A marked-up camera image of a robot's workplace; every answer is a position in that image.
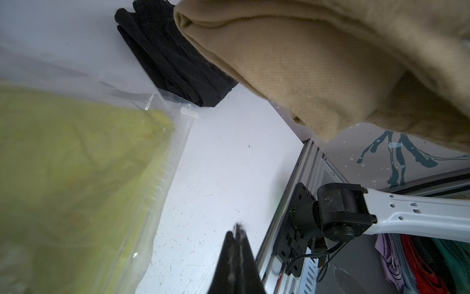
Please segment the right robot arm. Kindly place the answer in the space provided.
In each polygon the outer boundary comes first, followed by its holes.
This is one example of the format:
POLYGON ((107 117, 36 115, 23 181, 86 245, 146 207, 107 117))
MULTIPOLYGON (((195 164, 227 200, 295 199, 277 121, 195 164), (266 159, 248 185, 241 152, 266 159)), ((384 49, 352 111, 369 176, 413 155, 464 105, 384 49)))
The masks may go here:
POLYGON ((339 243, 384 233, 470 241, 469 201, 389 194, 358 184, 323 185, 295 205, 288 219, 303 237, 339 243))

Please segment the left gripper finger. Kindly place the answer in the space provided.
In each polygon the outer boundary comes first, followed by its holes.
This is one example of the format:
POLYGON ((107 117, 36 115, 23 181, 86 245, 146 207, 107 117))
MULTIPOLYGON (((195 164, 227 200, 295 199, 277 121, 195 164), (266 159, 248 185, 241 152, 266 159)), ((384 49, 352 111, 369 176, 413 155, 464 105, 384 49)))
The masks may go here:
POLYGON ((243 226, 237 223, 225 235, 210 294, 263 294, 265 292, 243 226))

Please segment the black trousers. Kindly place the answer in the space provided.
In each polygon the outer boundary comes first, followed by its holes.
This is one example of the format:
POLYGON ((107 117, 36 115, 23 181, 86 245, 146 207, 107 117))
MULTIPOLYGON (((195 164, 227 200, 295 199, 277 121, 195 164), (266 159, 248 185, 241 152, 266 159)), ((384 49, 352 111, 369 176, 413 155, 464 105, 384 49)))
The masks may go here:
POLYGON ((157 88, 215 107, 238 84, 181 34, 169 1, 134 1, 133 8, 116 11, 117 30, 157 88))

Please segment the tan garment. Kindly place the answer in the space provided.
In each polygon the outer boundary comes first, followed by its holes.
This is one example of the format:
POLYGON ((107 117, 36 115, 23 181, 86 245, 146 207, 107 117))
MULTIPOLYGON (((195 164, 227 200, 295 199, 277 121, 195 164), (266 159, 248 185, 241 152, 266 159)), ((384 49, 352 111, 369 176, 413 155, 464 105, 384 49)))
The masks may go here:
POLYGON ((174 18, 325 141, 366 122, 470 150, 468 1, 181 1, 174 18))

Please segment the clear plastic vacuum bag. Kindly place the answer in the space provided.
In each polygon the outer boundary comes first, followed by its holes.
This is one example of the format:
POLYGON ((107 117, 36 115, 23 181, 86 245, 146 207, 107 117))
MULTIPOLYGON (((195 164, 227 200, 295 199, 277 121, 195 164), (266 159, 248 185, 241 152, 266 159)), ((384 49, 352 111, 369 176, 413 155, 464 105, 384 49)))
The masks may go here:
POLYGON ((1 292, 134 293, 196 117, 1 45, 1 292))

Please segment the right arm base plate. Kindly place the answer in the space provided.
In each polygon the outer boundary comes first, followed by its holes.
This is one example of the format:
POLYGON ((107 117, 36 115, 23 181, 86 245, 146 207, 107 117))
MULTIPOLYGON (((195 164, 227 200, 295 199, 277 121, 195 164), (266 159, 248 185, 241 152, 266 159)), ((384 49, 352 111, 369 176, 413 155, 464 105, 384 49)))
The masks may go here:
POLYGON ((322 236, 319 224, 318 201, 302 183, 291 190, 286 202, 280 204, 280 230, 275 239, 273 254, 278 257, 286 271, 300 277, 304 261, 293 265, 293 258, 307 253, 308 243, 314 237, 322 236))

